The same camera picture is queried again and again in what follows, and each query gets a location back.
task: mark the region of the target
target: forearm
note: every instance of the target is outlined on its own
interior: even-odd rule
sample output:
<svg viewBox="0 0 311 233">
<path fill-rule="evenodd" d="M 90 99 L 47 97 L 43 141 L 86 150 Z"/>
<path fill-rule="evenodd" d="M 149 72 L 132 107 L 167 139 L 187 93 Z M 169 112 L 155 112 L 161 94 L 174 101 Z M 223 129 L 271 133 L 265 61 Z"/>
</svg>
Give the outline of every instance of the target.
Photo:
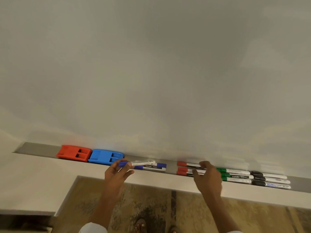
<svg viewBox="0 0 311 233">
<path fill-rule="evenodd" d="M 112 211 L 115 207 L 115 202 L 110 200 L 103 194 L 94 209 L 92 216 L 89 218 L 89 222 L 99 224 L 108 230 L 109 222 L 111 219 Z"/>
<path fill-rule="evenodd" d="M 241 231 L 225 208 L 225 205 L 220 196 L 210 197 L 208 195 L 203 195 L 203 197 L 213 215 L 219 233 Z"/>
</svg>

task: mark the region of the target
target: person's left hand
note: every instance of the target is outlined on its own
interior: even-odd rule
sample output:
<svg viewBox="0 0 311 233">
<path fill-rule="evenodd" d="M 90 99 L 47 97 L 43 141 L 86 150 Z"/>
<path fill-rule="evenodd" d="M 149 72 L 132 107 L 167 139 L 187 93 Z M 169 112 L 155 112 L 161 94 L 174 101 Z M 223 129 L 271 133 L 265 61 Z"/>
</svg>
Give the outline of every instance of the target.
<svg viewBox="0 0 311 233">
<path fill-rule="evenodd" d="M 134 173 L 134 170 L 129 171 L 130 168 L 133 168 L 130 162 L 122 169 L 119 167 L 119 162 L 126 160 L 123 158 L 115 161 L 105 172 L 103 195 L 114 203 L 121 197 L 124 181 Z"/>
</svg>

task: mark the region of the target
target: person's left arm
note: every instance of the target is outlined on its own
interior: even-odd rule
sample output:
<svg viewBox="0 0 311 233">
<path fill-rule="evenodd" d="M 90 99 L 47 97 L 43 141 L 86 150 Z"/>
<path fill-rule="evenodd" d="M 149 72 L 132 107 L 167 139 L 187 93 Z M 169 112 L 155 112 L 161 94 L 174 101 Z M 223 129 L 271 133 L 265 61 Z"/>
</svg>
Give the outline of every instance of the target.
<svg viewBox="0 0 311 233">
<path fill-rule="evenodd" d="M 103 186 L 103 193 L 98 201 L 93 214 L 89 218 L 89 223 L 81 228 L 81 233 L 95 232 L 94 228 L 99 228 L 103 226 L 108 230 L 109 222 L 111 219 L 112 211 L 121 197 L 122 187 L 124 181 L 134 173 L 134 170 L 130 170 L 132 165 L 128 162 L 121 170 L 119 167 L 119 162 L 126 161 L 125 158 L 115 161 L 105 172 L 105 180 Z"/>
</svg>

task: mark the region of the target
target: floor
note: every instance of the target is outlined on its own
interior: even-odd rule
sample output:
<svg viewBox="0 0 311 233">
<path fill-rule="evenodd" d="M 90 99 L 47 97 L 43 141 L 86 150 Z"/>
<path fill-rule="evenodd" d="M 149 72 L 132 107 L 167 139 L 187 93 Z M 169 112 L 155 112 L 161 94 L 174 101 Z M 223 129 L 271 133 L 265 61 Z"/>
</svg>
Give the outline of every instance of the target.
<svg viewBox="0 0 311 233">
<path fill-rule="evenodd" d="M 52 233 L 79 232 L 96 206 L 102 183 L 103 180 L 80 177 L 60 215 L 53 219 Z M 244 233 L 311 233 L 311 210 L 224 201 Z M 171 225 L 177 225 L 184 233 L 218 232 L 201 195 L 139 185 L 125 185 L 108 232 L 132 232 L 141 217 L 146 220 L 149 233 L 165 233 Z"/>
</svg>

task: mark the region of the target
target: foot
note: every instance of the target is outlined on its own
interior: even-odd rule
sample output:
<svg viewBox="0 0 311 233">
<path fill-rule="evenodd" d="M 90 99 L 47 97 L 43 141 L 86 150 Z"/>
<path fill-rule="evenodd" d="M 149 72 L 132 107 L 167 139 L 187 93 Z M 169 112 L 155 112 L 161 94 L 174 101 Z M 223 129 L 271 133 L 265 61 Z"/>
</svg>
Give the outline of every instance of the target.
<svg viewBox="0 0 311 233">
<path fill-rule="evenodd" d="M 177 227 L 171 227 L 169 233 L 181 233 L 180 229 Z"/>
<path fill-rule="evenodd" d="M 134 233 L 147 233 L 147 225 L 144 219 L 139 219 L 136 222 Z"/>
</svg>

